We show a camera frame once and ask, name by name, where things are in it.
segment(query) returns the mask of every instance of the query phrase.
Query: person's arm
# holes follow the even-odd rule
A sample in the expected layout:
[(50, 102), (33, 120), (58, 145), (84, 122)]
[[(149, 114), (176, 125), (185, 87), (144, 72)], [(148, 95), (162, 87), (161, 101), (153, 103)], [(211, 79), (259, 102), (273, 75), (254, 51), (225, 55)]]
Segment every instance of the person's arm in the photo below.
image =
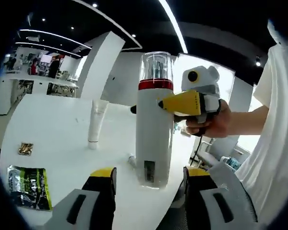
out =
[(228, 135), (260, 135), (269, 109), (261, 106), (252, 112), (231, 113)]

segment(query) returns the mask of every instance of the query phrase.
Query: white table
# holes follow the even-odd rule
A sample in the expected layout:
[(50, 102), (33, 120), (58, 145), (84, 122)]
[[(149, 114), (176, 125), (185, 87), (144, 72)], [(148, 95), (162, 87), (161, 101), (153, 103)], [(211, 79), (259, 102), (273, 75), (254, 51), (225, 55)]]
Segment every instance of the white table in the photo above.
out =
[(78, 86), (70, 81), (52, 79), (38, 75), (29, 75), (25, 72), (19, 74), (5, 74), (0, 76), (0, 115), (9, 112), (11, 106), (15, 103), (17, 97), (18, 81), (33, 81), (32, 93), (47, 94), (49, 83), (60, 86), (68, 86), (78, 88)]
[[(87, 147), (91, 101), (27, 94), (7, 126), (0, 157), (0, 174), (7, 186), (7, 167), (45, 168), (52, 205), (75, 188), (82, 188), (91, 172), (117, 167), (114, 230), (155, 230), (183, 179), (194, 137), (173, 135), (168, 185), (164, 189), (140, 186), (127, 163), (135, 151), (136, 116), (130, 108), (109, 104), (100, 133), (100, 149)], [(17, 151), (21, 142), (33, 143), (30, 157)], [(43, 225), (51, 212), (19, 208), (31, 225)]]

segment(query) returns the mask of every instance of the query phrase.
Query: ceiling light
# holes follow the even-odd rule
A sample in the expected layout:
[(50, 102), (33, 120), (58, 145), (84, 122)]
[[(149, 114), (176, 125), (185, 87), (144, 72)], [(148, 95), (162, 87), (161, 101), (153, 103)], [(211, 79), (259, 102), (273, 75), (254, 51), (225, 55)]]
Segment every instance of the ceiling light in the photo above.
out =
[(34, 43), (29, 43), (29, 42), (16, 42), (15, 44), (27, 44), (27, 45), (43, 46), (43, 47), (46, 47), (46, 48), (59, 50), (59, 51), (65, 52), (65, 53), (69, 53), (69, 54), (72, 54), (72, 55), (76, 55), (76, 56), (78, 56), (78, 57), (81, 57), (80, 55), (77, 55), (77, 54), (68, 52), (68, 51), (66, 51), (66, 50), (58, 49), (58, 48), (51, 47), (51, 46), (45, 46), (45, 45), (41, 45), (41, 44), (34, 44)]
[(81, 45), (81, 46), (84, 46), (84, 47), (86, 47), (86, 48), (88, 48), (88, 49), (92, 49), (91, 47), (89, 47), (89, 46), (87, 46), (87, 45), (85, 45), (85, 44), (82, 44), (82, 43), (80, 43), (80, 42), (74, 41), (74, 40), (72, 40), (72, 39), (70, 39), (70, 38), (63, 37), (63, 36), (58, 35), (58, 34), (53, 34), (53, 33), (46, 32), (46, 31), (41, 31), (41, 30), (31, 30), (31, 29), (21, 29), (20, 31), (29, 31), (29, 32), (37, 32), (37, 33), (43, 33), (43, 34), (53, 35), (53, 36), (60, 37), (60, 38), (69, 40), (69, 41), (71, 41), (71, 42), (77, 43), (77, 44), (79, 44), (79, 45)]
[(180, 28), (178, 26), (178, 23), (176, 21), (176, 18), (171, 10), (171, 8), (169, 7), (168, 3), (166, 0), (159, 0), (159, 2), (161, 3), (162, 7), (164, 8), (165, 12), (167, 13), (168, 15), (168, 18), (169, 20), (171, 21), (173, 27), (174, 27), (174, 30), (176, 32), (176, 35), (179, 39), (179, 42), (180, 42), (180, 45), (181, 45), (181, 48), (183, 50), (184, 53), (188, 53), (188, 50), (187, 50), (187, 47), (186, 47), (186, 44), (183, 40), (183, 36), (182, 36), (182, 33), (180, 31)]
[(258, 66), (258, 67), (261, 66), (260, 58), (258, 55), (256, 56), (256, 66)]

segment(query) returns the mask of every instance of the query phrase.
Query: white sleeve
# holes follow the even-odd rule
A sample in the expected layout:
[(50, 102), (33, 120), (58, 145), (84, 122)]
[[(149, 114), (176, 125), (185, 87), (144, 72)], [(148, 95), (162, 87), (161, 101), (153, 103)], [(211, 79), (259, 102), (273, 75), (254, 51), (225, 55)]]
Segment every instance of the white sleeve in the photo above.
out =
[(271, 62), (268, 59), (254, 92), (254, 97), (268, 108), (270, 107), (272, 94), (272, 71), (270, 63)]

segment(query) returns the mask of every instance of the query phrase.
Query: white tube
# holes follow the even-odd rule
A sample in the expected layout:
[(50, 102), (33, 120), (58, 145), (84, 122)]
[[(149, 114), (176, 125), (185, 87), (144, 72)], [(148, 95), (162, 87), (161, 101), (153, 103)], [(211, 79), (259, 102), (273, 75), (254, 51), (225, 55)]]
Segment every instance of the white tube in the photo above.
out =
[(93, 100), (91, 110), (91, 120), (88, 129), (88, 147), (92, 150), (98, 148), (99, 133), (102, 126), (102, 122), (105, 116), (105, 112), (108, 107), (108, 101)]

